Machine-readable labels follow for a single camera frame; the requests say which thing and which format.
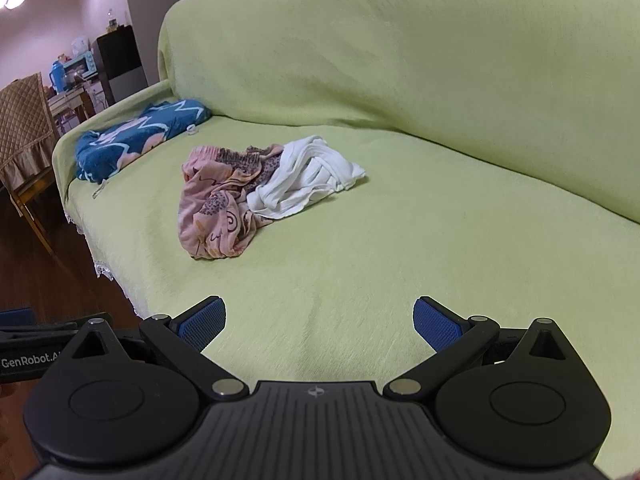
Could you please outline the pink patterned shorts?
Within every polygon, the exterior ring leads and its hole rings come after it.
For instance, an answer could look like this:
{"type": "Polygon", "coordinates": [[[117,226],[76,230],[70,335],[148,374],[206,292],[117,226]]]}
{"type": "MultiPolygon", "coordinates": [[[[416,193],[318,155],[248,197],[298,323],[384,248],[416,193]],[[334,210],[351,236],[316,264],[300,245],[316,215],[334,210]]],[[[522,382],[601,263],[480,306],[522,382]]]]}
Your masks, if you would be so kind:
{"type": "Polygon", "coordinates": [[[201,145],[191,151],[182,165],[178,237],[192,258],[234,258],[244,252],[268,223],[250,210],[247,195],[270,180],[282,151],[280,144],[242,152],[201,145]]]}

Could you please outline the blue patterned pillow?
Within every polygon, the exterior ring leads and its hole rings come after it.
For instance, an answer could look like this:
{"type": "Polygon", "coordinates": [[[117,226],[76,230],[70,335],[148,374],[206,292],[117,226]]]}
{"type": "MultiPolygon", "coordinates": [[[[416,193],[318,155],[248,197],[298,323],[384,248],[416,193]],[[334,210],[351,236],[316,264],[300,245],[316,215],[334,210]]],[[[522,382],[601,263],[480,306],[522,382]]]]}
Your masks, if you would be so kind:
{"type": "Polygon", "coordinates": [[[211,117],[210,109],[197,100],[164,101],[145,107],[126,122],[86,131],[75,145],[76,177],[101,184],[157,145],[211,117]]]}

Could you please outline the white crumpled garment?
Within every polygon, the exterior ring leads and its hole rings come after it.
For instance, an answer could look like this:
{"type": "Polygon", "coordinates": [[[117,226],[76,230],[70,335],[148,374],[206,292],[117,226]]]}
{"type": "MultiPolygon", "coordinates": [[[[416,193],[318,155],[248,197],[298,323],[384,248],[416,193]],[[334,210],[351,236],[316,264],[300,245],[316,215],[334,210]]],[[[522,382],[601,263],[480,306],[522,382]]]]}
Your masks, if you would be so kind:
{"type": "Polygon", "coordinates": [[[321,136],[307,136],[285,144],[279,167],[246,196],[247,205],[259,217],[281,220],[349,190],[366,175],[366,170],[330,148],[321,136]]]}

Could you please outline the quilted brown chair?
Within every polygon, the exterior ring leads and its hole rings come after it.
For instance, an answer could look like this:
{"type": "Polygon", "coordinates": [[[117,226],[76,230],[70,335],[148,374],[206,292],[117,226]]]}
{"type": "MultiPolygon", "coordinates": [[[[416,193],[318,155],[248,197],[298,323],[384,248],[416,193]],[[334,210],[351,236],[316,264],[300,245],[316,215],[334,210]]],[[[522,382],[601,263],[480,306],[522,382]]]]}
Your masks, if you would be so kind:
{"type": "Polygon", "coordinates": [[[54,182],[52,154],[58,140],[40,73],[1,89],[1,184],[44,249],[46,231],[28,204],[54,182]]]}

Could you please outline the green sofa cover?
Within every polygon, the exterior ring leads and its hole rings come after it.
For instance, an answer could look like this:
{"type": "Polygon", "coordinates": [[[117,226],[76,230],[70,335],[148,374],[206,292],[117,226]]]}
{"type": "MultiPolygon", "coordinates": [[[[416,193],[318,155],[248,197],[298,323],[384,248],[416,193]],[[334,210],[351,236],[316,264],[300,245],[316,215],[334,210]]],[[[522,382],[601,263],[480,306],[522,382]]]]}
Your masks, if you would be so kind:
{"type": "Polygon", "coordinates": [[[66,216],[137,314],[210,295],[207,355],[246,382],[388,382],[430,353],[422,296],[506,327],[553,318],[612,410],[598,456],[639,467],[639,0],[181,0],[160,82],[96,115],[194,99],[194,133],[104,188],[54,150],[66,216]],[[178,239],[182,164],[321,136],[366,177],[259,230],[239,257],[178,239]]]}

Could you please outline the black refrigerator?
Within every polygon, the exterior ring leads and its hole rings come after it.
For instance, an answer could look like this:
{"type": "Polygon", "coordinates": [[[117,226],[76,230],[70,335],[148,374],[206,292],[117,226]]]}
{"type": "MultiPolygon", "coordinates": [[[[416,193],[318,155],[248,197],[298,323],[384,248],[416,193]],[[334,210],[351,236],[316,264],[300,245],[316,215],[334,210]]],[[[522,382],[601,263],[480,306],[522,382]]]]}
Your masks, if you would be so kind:
{"type": "Polygon", "coordinates": [[[92,54],[109,106],[148,86],[131,25],[118,26],[96,38],[92,54]]]}

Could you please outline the blue thermos jug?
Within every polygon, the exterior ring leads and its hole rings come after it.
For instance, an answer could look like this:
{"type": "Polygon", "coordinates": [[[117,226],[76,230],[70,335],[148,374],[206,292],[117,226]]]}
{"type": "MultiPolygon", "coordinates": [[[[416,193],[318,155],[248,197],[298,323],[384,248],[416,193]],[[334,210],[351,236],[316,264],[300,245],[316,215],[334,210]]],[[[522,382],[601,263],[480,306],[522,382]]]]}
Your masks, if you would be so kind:
{"type": "Polygon", "coordinates": [[[54,88],[56,93],[65,92],[66,82],[65,82],[65,68],[64,65],[60,61],[55,61],[51,65],[49,78],[52,87],[54,88]]]}

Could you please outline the teal toaster oven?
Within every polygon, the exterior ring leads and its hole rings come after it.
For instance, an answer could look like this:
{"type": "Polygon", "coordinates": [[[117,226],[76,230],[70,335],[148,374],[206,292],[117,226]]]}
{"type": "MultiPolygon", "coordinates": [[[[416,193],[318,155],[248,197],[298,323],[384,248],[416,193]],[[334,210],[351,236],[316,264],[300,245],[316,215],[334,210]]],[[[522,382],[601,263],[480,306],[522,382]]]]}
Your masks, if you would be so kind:
{"type": "Polygon", "coordinates": [[[74,79],[90,80],[98,74],[91,51],[86,51],[63,64],[65,75],[74,79]]]}

